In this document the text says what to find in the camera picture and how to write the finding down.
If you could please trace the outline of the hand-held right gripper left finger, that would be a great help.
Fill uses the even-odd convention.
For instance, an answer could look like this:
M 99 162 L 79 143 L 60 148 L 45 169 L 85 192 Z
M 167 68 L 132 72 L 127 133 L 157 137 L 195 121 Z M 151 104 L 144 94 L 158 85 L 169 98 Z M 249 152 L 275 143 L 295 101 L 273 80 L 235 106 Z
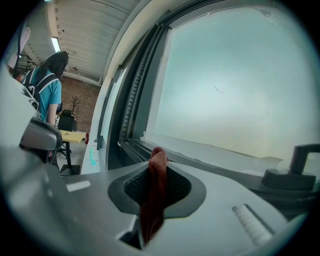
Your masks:
M 58 169 L 20 147 L 0 149 L 3 256 L 140 256 L 80 208 Z

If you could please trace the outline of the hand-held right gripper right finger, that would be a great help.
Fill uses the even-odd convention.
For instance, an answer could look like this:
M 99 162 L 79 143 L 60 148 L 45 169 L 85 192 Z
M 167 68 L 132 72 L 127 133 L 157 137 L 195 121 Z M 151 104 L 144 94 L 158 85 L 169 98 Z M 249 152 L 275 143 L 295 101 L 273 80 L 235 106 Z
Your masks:
M 152 256 L 242 256 L 255 249 L 254 239 L 268 241 L 287 226 L 271 204 L 240 183 L 191 166 L 170 162 L 170 168 L 199 179 L 206 197 L 188 217 L 163 222 L 143 251 Z

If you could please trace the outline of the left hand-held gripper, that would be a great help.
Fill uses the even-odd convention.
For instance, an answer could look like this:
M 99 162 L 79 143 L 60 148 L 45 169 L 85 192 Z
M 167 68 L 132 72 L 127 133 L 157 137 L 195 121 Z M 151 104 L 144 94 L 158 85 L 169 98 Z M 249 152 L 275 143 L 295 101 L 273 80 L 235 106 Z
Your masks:
M 8 68 L 0 65 L 0 146 L 18 145 L 43 151 L 55 151 L 63 143 L 62 133 L 54 125 L 32 118 L 35 109 L 24 86 L 10 76 Z

